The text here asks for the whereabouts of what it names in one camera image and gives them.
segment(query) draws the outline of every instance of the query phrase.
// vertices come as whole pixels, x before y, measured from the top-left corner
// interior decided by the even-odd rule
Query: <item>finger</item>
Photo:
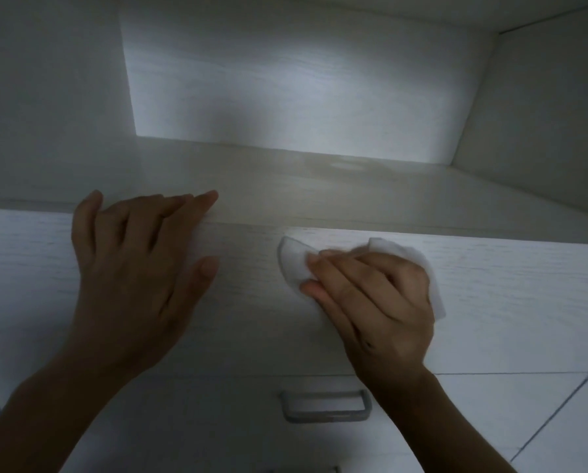
[[[344,342],[355,342],[357,340],[355,327],[319,282],[308,281],[303,283],[300,286],[300,292],[307,295],[307,297],[311,297],[320,305]]]
[[[103,194],[94,190],[75,208],[71,241],[80,268],[91,263],[95,257],[95,216],[102,202]]]
[[[385,331],[390,319],[380,312],[333,263],[324,257],[311,254],[307,264],[331,299],[339,305],[363,336],[375,337]]]
[[[135,200],[130,206],[123,246],[139,252],[150,251],[164,218],[172,215],[188,199],[155,195]]]
[[[103,257],[114,252],[123,242],[130,201],[117,202],[95,217],[95,254]]]
[[[163,221],[158,233],[154,252],[184,261],[187,254],[188,240],[191,232],[200,223],[213,204],[219,198],[217,191],[210,191],[188,200],[172,215]]]
[[[332,256],[328,260],[385,315],[402,322],[410,320],[412,306],[379,270],[348,255]]]
[[[429,276],[420,265],[396,255],[377,252],[363,254],[358,260],[388,276],[401,295],[412,305],[431,310]]]
[[[195,305],[211,286],[219,269],[217,257],[204,257],[192,269],[181,274],[176,281],[164,316],[186,322],[190,319]]]

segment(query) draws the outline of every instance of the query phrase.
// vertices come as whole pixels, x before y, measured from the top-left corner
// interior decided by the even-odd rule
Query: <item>hand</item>
[[[127,382],[164,357],[217,273],[214,257],[183,271],[191,232],[217,199],[216,191],[155,195],[99,212],[103,196],[94,191],[77,206],[79,298],[54,363]]]
[[[315,299],[344,341],[358,377],[373,395],[415,394],[429,372],[423,365],[434,335],[429,278],[394,255],[310,255],[318,282],[301,291]]]

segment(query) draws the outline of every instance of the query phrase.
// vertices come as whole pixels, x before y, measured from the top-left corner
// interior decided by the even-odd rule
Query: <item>forearm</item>
[[[121,385],[61,366],[23,382],[0,414],[0,472],[58,472]]]
[[[416,395],[379,392],[375,397],[425,473],[514,473],[458,411],[433,374],[425,375]]]

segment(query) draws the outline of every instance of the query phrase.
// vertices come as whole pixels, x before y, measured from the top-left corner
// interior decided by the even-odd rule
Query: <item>cabinet ceiling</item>
[[[588,6],[588,0],[309,0],[351,9],[505,31]]]

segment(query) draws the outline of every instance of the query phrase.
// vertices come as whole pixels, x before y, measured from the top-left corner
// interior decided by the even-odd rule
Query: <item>white tissue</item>
[[[368,242],[368,250],[370,252],[397,255],[425,269],[425,272],[429,276],[429,301],[432,304],[434,318],[440,320],[446,317],[443,299],[440,295],[434,270],[422,253],[415,248],[404,247],[380,238],[371,238]],[[291,237],[282,238],[277,249],[277,257],[283,278],[285,278],[288,285],[297,293],[303,282],[311,279],[315,280],[314,275],[307,268],[306,257],[310,252],[318,254],[318,250]]]

